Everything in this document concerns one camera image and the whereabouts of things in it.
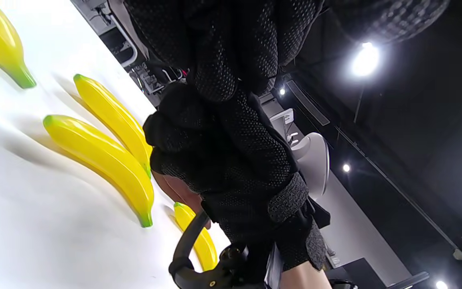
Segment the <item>person's right hand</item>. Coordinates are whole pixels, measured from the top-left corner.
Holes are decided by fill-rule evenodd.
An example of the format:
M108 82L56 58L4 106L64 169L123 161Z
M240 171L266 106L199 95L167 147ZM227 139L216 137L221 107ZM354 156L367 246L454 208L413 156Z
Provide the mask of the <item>person's right hand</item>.
M322 216L297 162L256 97L241 88L210 102L173 83L144 130L152 171L181 179L233 243L275 244L284 270L304 262L321 270L326 246Z

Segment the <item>person's left hand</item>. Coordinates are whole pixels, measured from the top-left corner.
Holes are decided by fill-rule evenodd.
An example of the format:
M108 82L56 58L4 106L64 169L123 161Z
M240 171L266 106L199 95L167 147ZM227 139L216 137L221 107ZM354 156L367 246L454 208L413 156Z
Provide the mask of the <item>person's left hand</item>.
M269 92L324 8L345 35L378 44L414 37L448 0L125 0L140 40L209 101Z

